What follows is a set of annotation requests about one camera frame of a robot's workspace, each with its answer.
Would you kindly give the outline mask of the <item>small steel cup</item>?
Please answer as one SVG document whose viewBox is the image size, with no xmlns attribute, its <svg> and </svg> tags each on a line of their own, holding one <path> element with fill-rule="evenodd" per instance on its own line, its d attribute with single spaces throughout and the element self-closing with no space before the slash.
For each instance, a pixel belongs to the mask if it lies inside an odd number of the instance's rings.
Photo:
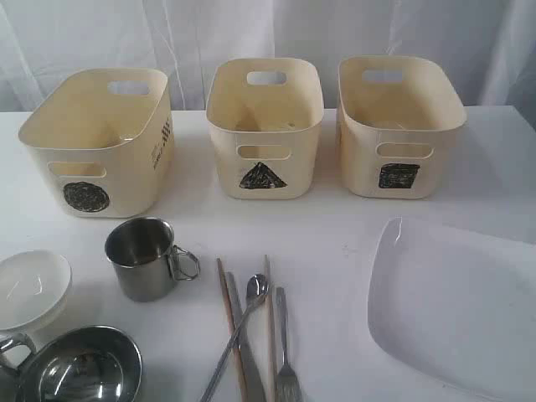
<svg viewBox="0 0 536 402">
<path fill-rule="evenodd" d="M 5 358 L 5 355 L 7 352 L 17 347 L 25 347 L 28 350 L 28 355 L 19 365 L 13 365 L 7 358 Z M 21 368 L 30 361 L 36 353 L 37 348 L 29 335 L 25 333 L 16 333 L 8 336 L 1 340 L 1 369 L 5 373 L 16 377 L 20 374 Z"/>
</svg>

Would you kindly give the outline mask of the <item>right wooden chopstick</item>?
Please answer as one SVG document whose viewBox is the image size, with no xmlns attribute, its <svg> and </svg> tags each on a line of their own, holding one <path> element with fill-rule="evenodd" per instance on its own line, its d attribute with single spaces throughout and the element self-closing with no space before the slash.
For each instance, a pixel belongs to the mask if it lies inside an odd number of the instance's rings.
<svg viewBox="0 0 536 402">
<path fill-rule="evenodd" d="M 268 255 L 264 256 L 264 273 L 268 280 L 269 292 L 265 300 L 267 317 L 267 343 L 268 343 L 268 394 L 269 401 L 276 401 L 276 342 L 275 320 L 273 311 L 273 284 L 271 280 L 271 263 Z"/>
</svg>

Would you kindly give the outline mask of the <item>large stainless steel bowl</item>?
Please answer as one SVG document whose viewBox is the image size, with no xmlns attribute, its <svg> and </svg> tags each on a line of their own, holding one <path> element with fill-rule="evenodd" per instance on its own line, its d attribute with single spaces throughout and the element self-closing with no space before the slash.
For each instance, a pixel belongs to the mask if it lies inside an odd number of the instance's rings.
<svg viewBox="0 0 536 402">
<path fill-rule="evenodd" d="M 142 354 L 122 330 L 95 325 L 67 332 L 16 368 L 16 401 L 135 401 Z"/>
</svg>

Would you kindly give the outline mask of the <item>left wooden chopstick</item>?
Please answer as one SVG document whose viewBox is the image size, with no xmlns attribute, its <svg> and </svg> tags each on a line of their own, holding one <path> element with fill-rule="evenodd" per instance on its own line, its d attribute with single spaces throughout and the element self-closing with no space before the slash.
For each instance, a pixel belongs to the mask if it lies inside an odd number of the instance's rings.
<svg viewBox="0 0 536 402">
<path fill-rule="evenodd" d="M 229 333 L 232 334 L 235 329 L 235 324 L 233 320 L 233 314 L 231 310 L 229 292 L 228 292 L 227 282 L 226 282 L 225 273 L 223 269 L 223 264 L 220 258 L 216 259 L 216 263 L 217 263 L 217 272 L 219 275 L 220 288 L 221 288 L 223 302 L 224 302 L 224 308 L 225 308 L 227 322 L 229 326 Z M 246 401 L 247 400 L 247 388 L 245 384 L 244 370 L 243 370 L 242 361 L 241 361 L 240 348 L 237 345 L 234 345 L 233 355 L 234 355 L 234 365 L 235 365 L 234 367 L 235 367 L 235 371 L 237 374 L 238 383 L 240 386 L 240 400 Z"/>
</svg>

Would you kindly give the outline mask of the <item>white rectangular plate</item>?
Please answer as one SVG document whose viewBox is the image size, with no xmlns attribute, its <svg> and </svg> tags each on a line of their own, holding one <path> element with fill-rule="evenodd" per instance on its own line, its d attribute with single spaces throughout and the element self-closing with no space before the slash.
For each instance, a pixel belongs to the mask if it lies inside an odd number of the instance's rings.
<svg viewBox="0 0 536 402">
<path fill-rule="evenodd" d="M 535 247 L 418 219 L 383 229 L 368 329 L 389 356 L 490 401 L 535 398 Z"/>
</svg>

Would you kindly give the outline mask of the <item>steel fork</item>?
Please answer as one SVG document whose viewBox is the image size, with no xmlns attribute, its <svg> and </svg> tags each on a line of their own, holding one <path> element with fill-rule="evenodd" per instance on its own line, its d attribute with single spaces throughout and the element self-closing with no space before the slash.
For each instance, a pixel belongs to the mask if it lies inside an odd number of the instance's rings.
<svg viewBox="0 0 536 402">
<path fill-rule="evenodd" d="M 281 369 L 276 375 L 276 400 L 302 402 L 301 386 L 288 359 L 286 294 L 284 288 L 280 286 L 276 288 L 276 305 L 281 326 L 282 347 Z"/>
</svg>

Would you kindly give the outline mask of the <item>cream bin with square mark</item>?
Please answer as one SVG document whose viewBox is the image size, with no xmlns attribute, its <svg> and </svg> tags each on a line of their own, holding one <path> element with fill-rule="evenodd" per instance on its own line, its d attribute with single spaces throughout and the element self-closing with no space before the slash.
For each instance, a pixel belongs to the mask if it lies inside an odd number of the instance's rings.
<svg viewBox="0 0 536 402">
<path fill-rule="evenodd" d="M 465 123 L 456 90 L 428 59 L 361 55 L 339 65 L 342 180 L 358 196 L 429 196 Z"/>
</svg>

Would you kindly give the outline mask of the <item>cream bin with circle mark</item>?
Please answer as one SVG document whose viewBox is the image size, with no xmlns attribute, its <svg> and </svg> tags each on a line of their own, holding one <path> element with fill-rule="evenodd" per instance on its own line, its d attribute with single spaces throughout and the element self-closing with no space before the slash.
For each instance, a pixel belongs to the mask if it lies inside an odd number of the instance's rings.
<svg viewBox="0 0 536 402">
<path fill-rule="evenodd" d="M 83 70 L 18 131 L 67 214 L 129 218 L 159 197 L 174 157 L 168 77 L 160 70 Z"/>
</svg>

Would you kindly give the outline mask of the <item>steel mug with folding handle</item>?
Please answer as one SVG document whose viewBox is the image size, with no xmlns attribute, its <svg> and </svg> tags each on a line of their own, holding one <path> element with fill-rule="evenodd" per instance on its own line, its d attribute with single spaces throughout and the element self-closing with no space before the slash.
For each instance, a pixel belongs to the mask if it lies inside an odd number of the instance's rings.
<svg viewBox="0 0 536 402">
<path fill-rule="evenodd" d="M 115 227 L 106 238 L 105 253 L 120 288 L 134 302 L 161 299 L 178 282 L 200 275 L 198 257 L 176 245 L 173 227 L 155 217 L 137 217 Z"/>
</svg>

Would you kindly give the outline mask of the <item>steel table knife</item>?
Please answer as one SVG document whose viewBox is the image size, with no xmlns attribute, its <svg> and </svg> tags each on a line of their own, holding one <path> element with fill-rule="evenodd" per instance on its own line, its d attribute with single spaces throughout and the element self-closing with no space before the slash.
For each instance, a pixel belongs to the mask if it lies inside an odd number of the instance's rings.
<svg viewBox="0 0 536 402">
<path fill-rule="evenodd" d="M 243 316 L 239 293 L 234 275 L 230 271 L 225 273 L 225 279 L 234 325 L 237 326 Z M 245 385 L 245 401 L 266 401 L 264 385 L 250 347 L 245 324 L 240 331 L 236 346 L 240 352 L 241 376 Z"/>
</svg>

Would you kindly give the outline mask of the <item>cream bin with triangle mark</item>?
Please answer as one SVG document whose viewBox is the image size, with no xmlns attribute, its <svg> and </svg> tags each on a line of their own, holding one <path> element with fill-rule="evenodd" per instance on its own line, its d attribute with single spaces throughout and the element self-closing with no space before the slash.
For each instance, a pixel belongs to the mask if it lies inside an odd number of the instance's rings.
<svg viewBox="0 0 536 402">
<path fill-rule="evenodd" d="M 206 106 L 219 183 L 241 199 L 293 199 L 311 186 L 324 116 L 316 67 L 293 58 L 232 59 Z"/>
</svg>

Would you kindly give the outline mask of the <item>long steel spoon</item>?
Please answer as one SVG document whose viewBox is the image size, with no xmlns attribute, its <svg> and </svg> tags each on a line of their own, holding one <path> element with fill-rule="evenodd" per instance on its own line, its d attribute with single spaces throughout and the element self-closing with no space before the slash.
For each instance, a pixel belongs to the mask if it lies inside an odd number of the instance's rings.
<svg viewBox="0 0 536 402">
<path fill-rule="evenodd" d="M 229 341 L 219 358 L 219 361 L 215 367 L 214 373 L 203 395 L 200 398 L 201 402 L 209 402 L 212 399 L 214 392 L 220 381 L 221 375 L 224 371 L 224 366 L 226 365 L 227 358 L 230 352 L 232 351 L 232 349 L 234 348 L 234 345 L 240 335 L 242 328 L 248 322 L 249 315 L 265 301 L 265 298 L 267 297 L 269 293 L 269 288 L 270 288 L 269 281 L 262 274 L 255 274 L 248 280 L 247 286 L 246 286 L 247 307 L 238 325 L 236 326 L 235 330 L 231 334 Z"/>
</svg>

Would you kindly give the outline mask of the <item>white ceramic bowl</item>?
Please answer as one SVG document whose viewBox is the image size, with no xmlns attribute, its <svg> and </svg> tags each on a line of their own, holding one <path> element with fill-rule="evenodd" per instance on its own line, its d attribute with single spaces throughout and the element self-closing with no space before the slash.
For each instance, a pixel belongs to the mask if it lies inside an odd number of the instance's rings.
<svg viewBox="0 0 536 402">
<path fill-rule="evenodd" d="M 72 268 L 62 255 L 30 250 L 1 261 L 1 334 L 35 332 L 64 310 Z"/>
</svg>

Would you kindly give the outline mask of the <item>white backdrop curtain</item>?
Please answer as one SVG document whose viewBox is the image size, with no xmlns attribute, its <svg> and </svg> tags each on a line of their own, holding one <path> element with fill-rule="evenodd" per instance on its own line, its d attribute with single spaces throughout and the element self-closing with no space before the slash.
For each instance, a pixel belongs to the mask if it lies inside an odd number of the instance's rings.
<svg viewBox="0 0 536 402">
<path fill-rule="evenodd" d="M 333 107 L 339 63 L 361 54 L 432 60 L 466 105 L 535 115 L 532 1 L 4 1 L 1 108 L 30 111 L 79 70 L 146 67 L 174 109 L 201 110 L 216 69 L 246 57 L 311 62 Z"/>
</svg>

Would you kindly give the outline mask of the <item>wooden chopstick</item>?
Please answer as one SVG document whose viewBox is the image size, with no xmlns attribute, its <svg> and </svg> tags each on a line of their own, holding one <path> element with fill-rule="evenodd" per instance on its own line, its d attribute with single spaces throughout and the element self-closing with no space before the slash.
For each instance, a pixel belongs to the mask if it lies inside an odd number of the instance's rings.
<svg viewBox="0 0 536 402">
<path fill-rule="evenodd" d="M 269 401 L 276 401 L 276 342 L 275 320 L 273 311 L 273 284 L 271 280 L 271 263 L 268 255 L 264 256 L 264 273 L 268 280 L 269 292 L 265 300 L 267 317 L 267 343 L 268 343 L 268 394 Z"/>
<path fill-rule="evenodd" d="M 226 282 L 225 273 L 223 269 L 223 264 L 220 258 L 216 259 L 216 263 L 217 263 L 217 272 L 219 275 L 220 288 L 221 288 L 223 302 L 224 302 L 224 308 L 225 308 L 227 322 L 229 326 L 229 333 L 232 334 L 235 329 L 235 324 L 233 320 L 233 314 L 231 310 L 229 292 L 228 292 L 227 282 Z M 237 374 L 238 383 L 240 386 L 240 400 L 246 401 L 247 400 L 247 388 L 245 384 L 244 370 L 243 370 L 242 361 L 241 361 L 240 348 L 237 345 L 234 345 L 233 355 L 234 355 L 234 365 L 235 365 L 234 367 L 235 367 L 235 371 Z"/>
</svg>

